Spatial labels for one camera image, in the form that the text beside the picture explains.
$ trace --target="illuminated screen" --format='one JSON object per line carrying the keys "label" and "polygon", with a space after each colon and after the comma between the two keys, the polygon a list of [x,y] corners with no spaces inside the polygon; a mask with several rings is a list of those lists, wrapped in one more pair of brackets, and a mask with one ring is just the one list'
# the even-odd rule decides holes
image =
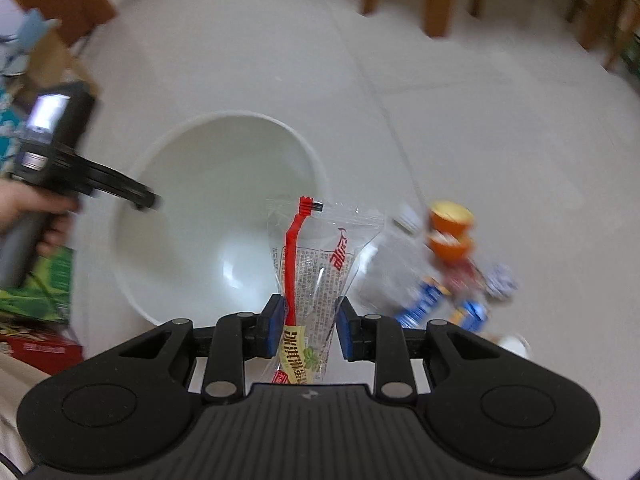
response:
{"label": "illuminated screen", "polygon": [[27,129],[37,134],[33,140],[51,142],[53,132],[65,111],[69,96],[61,94],[41,95],[27,120]]}

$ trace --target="black handle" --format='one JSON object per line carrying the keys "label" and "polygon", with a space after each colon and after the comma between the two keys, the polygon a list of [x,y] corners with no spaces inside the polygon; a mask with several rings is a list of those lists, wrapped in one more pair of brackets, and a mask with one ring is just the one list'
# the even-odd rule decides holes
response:
{"label": "black handle", "polygon": [[17,288],[27,279],[51,217],[50,213],[27,212],[6,232],[0,246],[0,289]]}

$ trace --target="orange container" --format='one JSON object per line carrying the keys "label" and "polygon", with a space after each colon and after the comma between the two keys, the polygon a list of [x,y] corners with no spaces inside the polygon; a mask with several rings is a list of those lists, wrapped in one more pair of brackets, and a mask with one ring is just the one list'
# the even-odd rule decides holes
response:
{"label": "orange container", "polygon": [[431,204],[429,209],[431,226],[441,233],[461,237],[474,225],[474,216],[469,209],[455,202],[441,201]]}
{"label": "orange container", "polygon": [[474,241],[468,236],[459,238],[457,244],[444,244],[429,236],[427,245],[433,251],[433,254],[447,263],[467,258],[476,247]]}

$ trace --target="person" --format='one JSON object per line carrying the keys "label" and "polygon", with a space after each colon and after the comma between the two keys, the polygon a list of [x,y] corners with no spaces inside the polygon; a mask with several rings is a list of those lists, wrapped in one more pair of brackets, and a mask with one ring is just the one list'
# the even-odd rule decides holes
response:
{"label": "person", "polygon": [[51,256],[57,247],[66,243],[72,227],[69,212],[78,208],[79,203],[75,198],[28,186],[17,180],[3,180],[0,182],[0,236],[27,211],[52,213],[55,217],[37,246],[38,254]]}

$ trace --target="white floor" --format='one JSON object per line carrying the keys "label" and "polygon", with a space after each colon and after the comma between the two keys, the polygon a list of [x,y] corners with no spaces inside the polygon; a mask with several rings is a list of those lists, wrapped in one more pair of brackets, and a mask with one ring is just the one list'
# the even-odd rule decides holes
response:
{"label": "white floor", "polygon": [[[420,0],[139,0],[88,63],[104,107],[84,154],[127,170],[187,118],[248,109],[303,134],[334,199],[393,212],[450,198],[476,214],[480,250],[521,287],[496,314],[534,360],[602,410],[588,466],[640,467],[640,96],[562,20],[568,0],[460,0],[448,40],[419,28]],[[89,354],[148,327],[106,259],[114,199],[88,201],[74,324]],[[367,379],[344,366],[335,381]]]}

